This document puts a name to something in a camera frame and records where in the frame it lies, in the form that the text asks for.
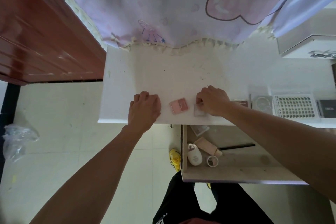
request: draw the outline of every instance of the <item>door panel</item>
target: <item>door panel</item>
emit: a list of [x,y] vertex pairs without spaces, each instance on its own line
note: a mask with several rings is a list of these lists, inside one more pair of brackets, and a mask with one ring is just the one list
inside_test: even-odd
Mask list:
[[0,74],[23,82],[102,79],[105,51],[64,0],[47,2],[0,0]]

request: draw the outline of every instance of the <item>white grid organizer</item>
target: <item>white grid organizer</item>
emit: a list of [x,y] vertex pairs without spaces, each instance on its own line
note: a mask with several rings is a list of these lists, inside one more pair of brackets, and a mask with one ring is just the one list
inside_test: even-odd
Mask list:
[[312,94],[284,94],[273,96],[275,113],[282,118],[316,119],[319,117]]

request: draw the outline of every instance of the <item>drawer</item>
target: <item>drawer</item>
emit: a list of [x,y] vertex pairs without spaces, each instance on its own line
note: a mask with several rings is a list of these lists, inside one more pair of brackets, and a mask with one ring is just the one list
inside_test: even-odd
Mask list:
[[[217,147],[244,143],[255,143],[256,146],[222,151],[216,167],[207,165],[209,154],[200,150],[203,161],[193,166],[187,159],[188,143],[200,137]],[[236,126],[210,126],[207,132],[196,137],[189,125],[182,125],[181,151],[181,174],[185,182],[306,184]]]

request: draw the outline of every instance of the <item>desk surface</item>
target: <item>desk surface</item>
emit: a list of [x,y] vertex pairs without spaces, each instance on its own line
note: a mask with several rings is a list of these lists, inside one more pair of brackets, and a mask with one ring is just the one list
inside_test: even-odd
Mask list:
[[[99,122],[126,123],[133,95],[146,90],[162,103],[158,124],[232,125],[221,117],[194,117],[196,94],[208,85],[224,89],[230,99],[247,100],[251,91],[269,94],[281,89],[309,89],[316,99],[336,99],[332,61],[286,59],[276,40],[255,34],[236,50],[218,50],[207,43],[189,51],[163,53],[135,45],[130,52],[109,47],[105,64]],[[187,112],[173,115],[169,102],[186,98]],[[336,119],[320,119],[316,127],[336,127]]]

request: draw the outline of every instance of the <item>yellow sneaker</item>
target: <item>yellow sneaker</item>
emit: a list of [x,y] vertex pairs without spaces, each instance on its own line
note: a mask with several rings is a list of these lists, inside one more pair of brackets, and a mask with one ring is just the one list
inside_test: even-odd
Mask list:
[[181,154],[177,150],[172,149],[169,152],[169,159],[171,165],[175,168],[176,172],[180,171]]

